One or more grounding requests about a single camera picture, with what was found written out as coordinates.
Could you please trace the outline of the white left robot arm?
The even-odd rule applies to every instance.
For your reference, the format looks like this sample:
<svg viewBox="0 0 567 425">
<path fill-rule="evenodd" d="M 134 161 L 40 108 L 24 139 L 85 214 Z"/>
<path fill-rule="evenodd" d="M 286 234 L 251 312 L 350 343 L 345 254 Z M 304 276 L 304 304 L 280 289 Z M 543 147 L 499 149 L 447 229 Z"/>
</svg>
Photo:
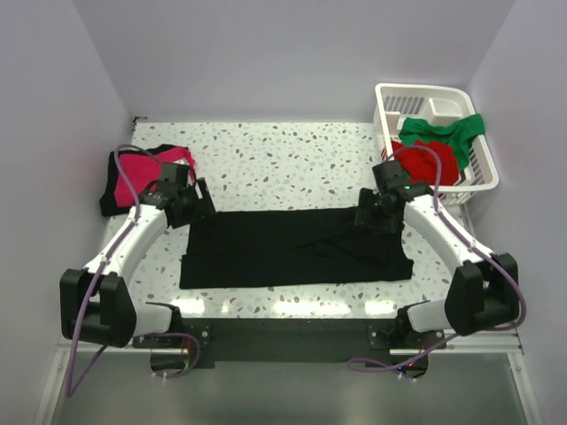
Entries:
<svg viewBox="0 0 567 425">
<path fill-rule="evenodd" d="M 121 348 L 153 338 L 164 347 L 183 339 L 181 313 L 173 305 L 136 302 L 128 286 L 147 251 L 169 228 L 216 214 L 206 180 L 186 164 L 164 163 L 159 178 L 137 196 L 126 221 L 106 247 L 59 281 L 62 334 L 72 341 Z"/>
</svg>

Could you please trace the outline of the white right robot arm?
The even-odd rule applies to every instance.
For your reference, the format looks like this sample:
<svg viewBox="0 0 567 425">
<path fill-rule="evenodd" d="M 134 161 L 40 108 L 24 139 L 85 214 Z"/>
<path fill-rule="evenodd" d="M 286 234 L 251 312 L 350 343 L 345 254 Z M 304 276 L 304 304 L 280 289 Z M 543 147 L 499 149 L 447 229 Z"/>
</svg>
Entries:
<svg viewBox="0 0 567 425">
<path fill-rule="evenodd" d="M 453 277 L 447 295 L 399 309 L 386 338 L 416 347 L 426 333 L 451 329 L 458 336 L 496 330 L 524 314 L 515 259 L 492 250 L 469 234 L 440 203 L 426 182 L 411 182 L 390 160 L 372 169 L 376 189 L 361 189 L 355 216 L 359 227 L 392 235 L 408 224 L 443 260 Z"/>
</svg>

